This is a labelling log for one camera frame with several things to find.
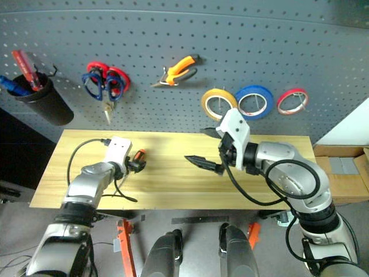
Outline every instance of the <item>wooden tabletop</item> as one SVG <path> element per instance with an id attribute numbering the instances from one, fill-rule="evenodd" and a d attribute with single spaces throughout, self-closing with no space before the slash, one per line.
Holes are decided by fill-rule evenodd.
<path id="1" fill-rule="evenodd" d="M 122 191 L 138 200 L 129 202 L 119 197 L 103 197 L 99 209 L 284 209 L 277 204 L 269 207 L 255 205 L 234 188 L 227 174 L 223 177 L 202 170 L 183 156 L 198 155 L 220 163 L 218 139 L 204 134 L 123 132 L 100 130 L 64 130 L 42 176 L 31 207 L 59 208 L 67 190 L 66 169 L 69 157 L 76 146 L 93 138 L 109 139 L 120 136 L 133 143 L 130 156 L 144 148 L 147 165 L 138 174 L 130 174 Z M 315 161 L 310 139 L 307 136 L 251 136 L 251 142 L 288 142 L 306 159 Z M 71 180 L 83 166 L 101 162 L 107 147 L 100 142 L 83 146 L 76 154 L 71 167 Z M 244 190 L 260 201 L 276 199 L 264 178 L 247 175 L 232 169 Z M 114 193 L 111 184 L 104 193 Z"/>

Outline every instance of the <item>orange tripod leg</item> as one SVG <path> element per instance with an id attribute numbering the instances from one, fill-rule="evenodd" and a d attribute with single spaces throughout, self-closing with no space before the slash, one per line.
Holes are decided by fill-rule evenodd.
<path id="1" fill-rule="evenodd" d="M 126 219 L 121 219 L 118 221 L 117 228 L 118 239 L 121 244 L 125 277 L 136 277 L 136 269 L 134 268 L 131 242 L 129 239 L 129 235 L 132 233 L 133 227 Z"/>
<path id="2" fill-rule="evenodd" d="M 254 250 L 255 244 L 259 241 L 260 229 L 261 225 L 256 222 L 248 226 L 248 241 L 252 250 Z"/>

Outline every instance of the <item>yellow tape roll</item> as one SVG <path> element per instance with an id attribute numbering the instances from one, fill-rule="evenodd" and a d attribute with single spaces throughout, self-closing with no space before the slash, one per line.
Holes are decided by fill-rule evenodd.
<path id="1" fill-rule="evenodd" d="M 223 89 L 213 88 L 204 93 L 201 98 L 201 106 L 204 109 L 206 115 L 215 119 L 216 121 L 221 120 L 222 115 L 215 113 L 212 111 L 209 106 L 209 100 L 212 98 L 220 98 L 225 100 L 229 104 L 229 108 L 237 108 L 237 101 L 235 97 L 230 94 L 228 91 Z"/>

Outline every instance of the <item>pegboard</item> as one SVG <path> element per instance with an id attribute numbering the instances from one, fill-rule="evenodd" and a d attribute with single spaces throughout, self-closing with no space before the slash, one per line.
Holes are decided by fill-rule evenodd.
<path id="1" fill-rule="evenodd" d="M 249 121 L 253 134 L 309 135 L 316 142 L 367 96 L 366 1 L 0 1 L 0 73 L 20 74 L 11 51 L 32 52 L 59 69 L 54 85 L 74 111 L 55 127 L 7 93 L 0 107 L 56 141 L 63 128 L 198 132 L 216 126 L 201 108 L 209 89 L 235 94 L 258 84 L 276 102 L 292 87 L 310 96 L 306 111 L 274 108 Z M 151 88 L 171 66 L 199 54 L 198 73 L 178 87 Z M 111 125 L 81 88 L 89 61 L 122 68 L 132 86 Z"/>

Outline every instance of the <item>pen holder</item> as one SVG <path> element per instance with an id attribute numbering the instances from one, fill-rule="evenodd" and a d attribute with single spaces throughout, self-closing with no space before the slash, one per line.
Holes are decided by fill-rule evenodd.
<path id="1" fill-rule="evenodd" d="M 8 93 L 13 95 L 16 100 L 25 103 L 49 123 L 57 126 L 68 124 L 74 117 L 72 110 L 55 90 L 50 78 L 42 73 L 37 75 L 43 86 L 39 91 L 33 91 L 26 78 L 20 75 L 13 81 L 32 93 L 26 96 L 18 96 L 12 91 L 8 91 Z"/>

